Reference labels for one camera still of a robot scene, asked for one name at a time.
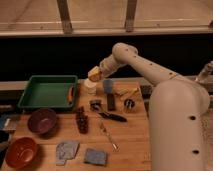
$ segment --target gray cloth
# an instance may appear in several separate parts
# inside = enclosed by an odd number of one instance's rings
[[[88,148],[85,153],[84,162],[94,165],[106,166],[107,153],[104,151]]]
[[[79,142],[62,141],[56,147],[56,165],[63,166],[67,160],[74,159],[78,151]]]

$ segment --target fork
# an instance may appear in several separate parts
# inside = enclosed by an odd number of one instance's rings
[[[118,149],[118,146],[117,146],[117,144],[114,142],[114,140],[112,139],[110,133],[107,131],[107,129],[106,129],[106,127],[104,126],[103,122],[100,123],[100,126],[99,126],[99,127],[100,127],[101,131],[104,132],[105,135],[108,137],[108,139],[109,139],[110,143],[112,144],[113,148],[114,148],[115,150],[117,150],[117,149]]]

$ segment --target gray sponge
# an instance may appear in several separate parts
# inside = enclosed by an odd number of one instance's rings
[[[88,148],[85,153],[84,162],[94,165],[106,166],[107,153],[104,151]]]

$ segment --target dark red bowl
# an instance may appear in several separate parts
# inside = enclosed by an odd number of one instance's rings
[[[5,160],[8,166],[20,169],[30,164],[37,151],[38,145],[32,138],[19,138],[9,146]]]
[[[34,111],[29,120],[28,128],[36,134],[45,134],[49,132],[56,124],[57,114],[49,108],[42,108]]]

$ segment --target black wall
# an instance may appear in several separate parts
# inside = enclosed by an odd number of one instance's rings
[[[0,81],[28,80],[38,74],[86,78],[117,42],[134,45],[139,55],[183,75],[197,75],[213,60],[213,34],[1,38]],[[111,77],[135,76],[140,75],[126,66]]]

